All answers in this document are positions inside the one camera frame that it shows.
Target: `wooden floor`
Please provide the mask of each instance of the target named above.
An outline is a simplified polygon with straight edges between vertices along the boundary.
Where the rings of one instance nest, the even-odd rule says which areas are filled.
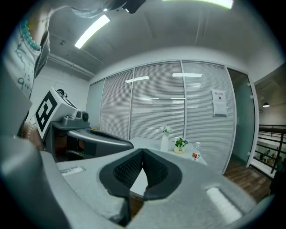
[[[224,176],[243,188],[257,202],[270,193],[271,181],[267,177],[251,167],[245,168],[236,160],[230,159]],[[138,213],[142,206],[142,199],[135,196],[130,197],[131,218]]]

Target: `black knob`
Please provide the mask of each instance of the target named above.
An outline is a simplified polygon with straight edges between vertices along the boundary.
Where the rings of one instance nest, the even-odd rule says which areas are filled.
[[[84,113],[82,114],[82,119],[83,119],[85,122],[88,121],[88,113],[84,112]]]

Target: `table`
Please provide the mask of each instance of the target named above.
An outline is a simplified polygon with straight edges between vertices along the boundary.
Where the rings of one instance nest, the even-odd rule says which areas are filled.
[[[135,137],[131,139],[130,142],[134,145],[134,148],[148,148],[160,151],[161,140],[144,138],[144,137]],[[198,152],[198,150],[192,144],[188,144],[185,148],[184,153],[175,153],[174,146],[175,143],[173,141],[169,141],[168,152],[166,153],[170,153],[178,157],[185,158],[186,160],[192,160],[193,152]],[[202,156],[200,156],[196,161],[207,165]],[[148,185],[147,177],[144,170],[142,169],[136,181],[132,185],[130,192],[135,196],[142,198],[144,196],[144,192],[147,185]]]

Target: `white vase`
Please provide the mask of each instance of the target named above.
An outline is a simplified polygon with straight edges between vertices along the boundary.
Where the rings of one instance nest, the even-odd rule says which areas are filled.
[[[175,146],[174,151],[175,151],[175,153],[184,153],[185,147],[184,146],[181,146],[181,147]]]
[[[169,148],[169,133],[163,132],[160,151],[168,152]]]

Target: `white mug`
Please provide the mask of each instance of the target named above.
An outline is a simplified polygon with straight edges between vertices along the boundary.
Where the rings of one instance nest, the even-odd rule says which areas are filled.
[[[192,154],[193,161],[196,161],[200,156],[201,156],[200,153],[193,152],[193,154]]]

